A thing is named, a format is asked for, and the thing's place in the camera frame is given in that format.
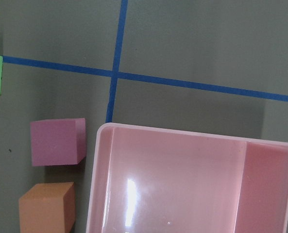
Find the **pink tray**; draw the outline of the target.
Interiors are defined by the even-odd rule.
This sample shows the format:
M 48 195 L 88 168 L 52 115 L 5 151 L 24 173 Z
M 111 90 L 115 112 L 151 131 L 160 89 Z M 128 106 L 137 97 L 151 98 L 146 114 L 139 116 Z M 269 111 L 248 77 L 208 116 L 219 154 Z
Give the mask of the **pink tray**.
M 284 233 L 288 143 L 118 123 L 97 131 L 88 233 Z

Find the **magenta block near tray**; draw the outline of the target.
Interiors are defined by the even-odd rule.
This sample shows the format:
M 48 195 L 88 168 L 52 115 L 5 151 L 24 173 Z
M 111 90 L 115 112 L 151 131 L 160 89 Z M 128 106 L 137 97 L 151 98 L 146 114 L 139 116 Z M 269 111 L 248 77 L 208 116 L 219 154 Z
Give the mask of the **magenta block near tray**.
M 33 166 L 77 165 L 86 157 L 85 118 L 30 123 Z

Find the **orange block right side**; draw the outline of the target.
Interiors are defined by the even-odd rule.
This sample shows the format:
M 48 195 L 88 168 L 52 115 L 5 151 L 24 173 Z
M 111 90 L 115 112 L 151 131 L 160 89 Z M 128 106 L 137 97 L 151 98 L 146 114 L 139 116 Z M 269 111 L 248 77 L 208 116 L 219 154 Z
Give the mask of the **orange block right side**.
M 18 203 L 21 233 L 69 233 L 75 223 L 73 182 L 38 183 Z

